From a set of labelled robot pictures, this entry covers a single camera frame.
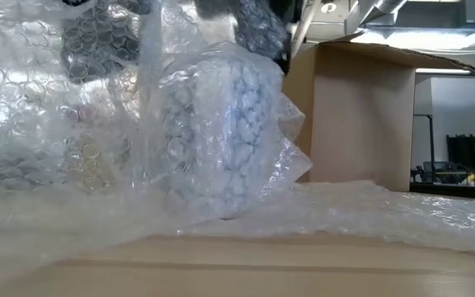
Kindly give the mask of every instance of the wrapped object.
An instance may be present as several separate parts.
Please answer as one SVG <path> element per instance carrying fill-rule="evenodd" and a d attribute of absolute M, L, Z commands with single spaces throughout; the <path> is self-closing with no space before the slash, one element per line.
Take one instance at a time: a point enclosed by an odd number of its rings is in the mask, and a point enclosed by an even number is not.
<path fill-rule="evenodd" d="M 209 48 L 221 40 L 207 41 L 175 1 L 163 3 L 170 7 L 165 17 L 158 2 L 154 9 L 145 4 L 0 1 L 0 281 L 76 252 L 235 215 L 308 169 L 305 156 L 280 133 L 278 111 L 286 108 L 280 105 L 277 66 L 237 45 Z M 157 32 L 142 35 L 145 47 L 137 42 L 141 28 Z M 148 54 L 139 56 L 140 50 Z M 181 82 L 174 78 L 181 71 L 185 78 L 201 75 Z M 241 98 L 244 92 L 250 96 Z M 176 163 L 158 167 L 150 148 L 173 148 L 170 140 L 178 135 L 190 141 L 188 125 L 172 122 L 192 106 L 185 124 L 205 128 L 194 131 L 198 139 L 183 153 L 196 160 L 204 154 L 207 163 L 189 163 L 190 172 L 177 171 Z M 216 126 L 240 119 L 225 117 L 225 110 L 253 117 L 241 124 L 256 131 L 249 144 L 249 130 Z M 145 125 L 159 111 L 167 114 L 166 123 Z M 152 131 L 162 134 L 146 137 Z M 213 141 L 211 148 L 202 141 L 210 134 L 236 136 L 235 142 Z M 204 147 L 195 151 L 198 145 Z M 172 151 L 179 156 L 178 147 Z M 239 161 L 239 170 L 232 170 L 242 175 L 217 176 L 231 181 L 222 190 L 209 183 L 206 195 L 199 185 L 221 168 L 208 158 L 211 153 L 229 166 Z M 150 183 L 157 173 L 168 177 L 167 188 L 165 178 Z M 179 185 L 181 174 L 194 182 Z M 250 189 L 245 182 L 253 182 Z M 172 188 L 178 193 L 173 198 L 192 191 L 202 199 L 191 204 L 197 207 L 175 204 L 168 195 Z"/>
<path fill-rule="evenodd" d="M 136 71 L 86 70 L 75 84 L 63 61 L 67 20 L 96 5 L 0 1 L 0 280 L 152 232 L 150 200 L 123 173 Z M 108 54 L 88 58 L 100 64 Z"/>
<path fill-rule="evenodd" d="M 273 177 L 285 178 L 276 164 L 302 153 L 284 146 L 279 119 L 287 125 L 302 117 L 283 101 L 281 80 L 272 61 L 230 43 L 166 67 L 148 105 L 148 170 L 174 205 L 198 217 L 232 218 L 258 202 Z M 309 164 L 291 167 L 296 177 L 277 187 L 289 187 Z"/>

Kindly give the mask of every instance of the table surface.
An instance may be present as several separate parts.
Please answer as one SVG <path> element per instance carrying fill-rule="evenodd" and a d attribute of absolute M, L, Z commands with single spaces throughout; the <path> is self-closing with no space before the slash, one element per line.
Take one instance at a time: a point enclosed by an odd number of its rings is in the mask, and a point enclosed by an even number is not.
<path fill-rule="evenodd" d="M 328 234 L 149 238 L 0 286 L 0 297 L 475 297 L 475 255 Z"/>

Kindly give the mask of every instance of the wall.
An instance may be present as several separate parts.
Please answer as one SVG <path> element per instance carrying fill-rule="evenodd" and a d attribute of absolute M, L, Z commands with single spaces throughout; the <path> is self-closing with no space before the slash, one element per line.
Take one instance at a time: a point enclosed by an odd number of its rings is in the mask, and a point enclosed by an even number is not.
<path fill-rule="evenodd" d="M 430 85 L 431 94 L 426 91 Z M 475 78 L 432 78 L 416 88 L 415 113 L 434 117 L 435 161 L 448 161 L 446 135 L 475 135 Z M 430 160 L 428 120 L 414 120 L 412 167 Z"/>

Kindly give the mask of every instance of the black object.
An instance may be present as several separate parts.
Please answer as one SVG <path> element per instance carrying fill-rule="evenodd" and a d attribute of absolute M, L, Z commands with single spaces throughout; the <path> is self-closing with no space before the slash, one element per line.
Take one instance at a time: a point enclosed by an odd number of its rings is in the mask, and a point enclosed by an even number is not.
<path fill-rule="evenodd" d="M 459 185 L 466 181 L 468 174 L 473 174 L 473 170 L 453 162 L 424 162 L 423 167 L 425 173 L 423 182 Z"/>
<path fill-rule="evenodd" d="M 73 7 L 80 6 L 86 2 L 89 2 L 89 0 L 63 0 L 63 3 Z"/>
<path fill-rule="evenodd" d="M 426 180 L 425 171 L 422 166 L 416 166 L 415 169 L 410 170 L 410 178 L 412 179 L 412 182 L 416 182 L 417 176 L 419 176 L 423 182 Z"/>
<path fill-rule="evenodd" d="M 63 0 L 74 7 L 88 1 Z M 193 1 L 203 19 L 233 14 L 237 19 L 237 42 L 251 52 L 273 58 L 284 73 L 289 72 L 292 45 L 287 25 L 299 21 L 303 0 L 182 1 Z M 145 15 L 151 12 L 152 0 L 116 0 L 115 3 Z M 63 23 L 61 62 L 73 83 L 87 83 L 119 72 L 126 64 L 138 63 L 139 40 L 129 28 L 129 17 L 111 18 L 107 11 L 110 5 L 110 1 L 98 0 L 96 6 L 79 18 Z M 267 20 L 268 26 L 255 26 L 258 18 Z"/>
<path fill-rule="evenodd" d="M 473 186 L 447 186 L 411 182 L 410 192 L 475 199 L 475 187 Z"/>
<path fill-rule="evenodd" d="M 119 0 L 117 3 L 133 13 L 148 14 L 150 1 Z M 139 40 L 129 27 L 129 17 L 111 18 L 107 11 L 110 4 L 99 0 L 77 19 L 63 23 L 61 63 L 72 83 L 103 78 L 139 60 Z"/>
<path fill-rule="evenodd" d="M 446 143 L 450 162 L 475 170 L 475 136 L 450 137 L 447 135 Z"/>
<path fill-rule="evenodd" d="M 435 149 L 434 149 L 434 117 L 432 115 L 417 114 L 413 116 L 426 117 L 430 127 L 430 171 L 435 172 Z M 435 182 L 435 175 L 432 174 L 431 181 Z"/>
<path fill-rule="evenodd" d="M 273 56 L 272 46 L 268 46 L 268 44 L 273 44 L 278 40 L 271 40 L 270 38 L 278 38 L 276 33 L 278 33 L 278 30 L 283 30 L 285 32 L 285 38 L 282 40 L 283 48 L 274 53 L 273 60 L 285 74 L 289 72 L 292 44 L 287 25 L 300 21 L 303 0 L 194 0 L 194 3 L 199 16 L 203 19 L 212 19 L 228 14 L 234 15 L 237 19 L 235 29 L 237 42 L 247 50 L 257 54 Z M 255 11 L 249 8 L 252 4 L 255 6 Z M 254 18 L 261 15 L 259 10 L 264 10 L 264 15 L 268 16 L 269 9 L 270 13 L 274 13 L 279 18 L 279 23 L 271 23 L 270 27 L 267 28 L 254 27 Z M 250 44 L 254 43 L 266 46 L 264 48 L 252 48 Z"/>

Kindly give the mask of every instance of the cardboard box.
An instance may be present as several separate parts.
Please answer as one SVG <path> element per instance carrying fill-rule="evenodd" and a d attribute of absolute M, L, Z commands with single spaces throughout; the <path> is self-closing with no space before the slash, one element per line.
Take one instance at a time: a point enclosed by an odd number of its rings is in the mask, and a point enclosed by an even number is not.
<path fill-rule="evenodd" d="M 409 191 L 417 68 L 475 70 L 350 37 L 296 56 L 283 92 L 307 116 L 296 144 L 314 165 L 303 180 L 372 180 Z"/>

